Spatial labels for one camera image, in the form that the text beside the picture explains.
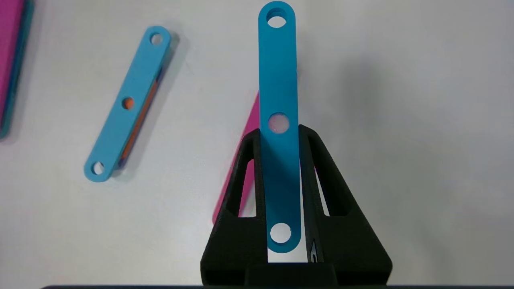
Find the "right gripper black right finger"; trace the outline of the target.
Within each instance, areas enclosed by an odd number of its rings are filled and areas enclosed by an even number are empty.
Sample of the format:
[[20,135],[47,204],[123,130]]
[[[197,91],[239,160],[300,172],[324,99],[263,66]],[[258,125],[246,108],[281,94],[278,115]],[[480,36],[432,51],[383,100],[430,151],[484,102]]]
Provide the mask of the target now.
[[392,261],[321,137],[299,126],[308,261],[330,265],[337,281],[388,281]]

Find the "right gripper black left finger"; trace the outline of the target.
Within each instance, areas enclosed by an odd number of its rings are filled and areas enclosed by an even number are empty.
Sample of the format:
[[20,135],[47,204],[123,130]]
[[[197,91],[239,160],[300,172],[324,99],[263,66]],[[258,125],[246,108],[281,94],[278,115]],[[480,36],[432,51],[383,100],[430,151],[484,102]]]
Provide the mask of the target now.
[[[248,268],[267,263],[267,223],[260,131],[247,134],[239,146],[224,199],[200,262],[202,281],[244,281]],[[256,216],[239,216],[243,184],[254,162]]]

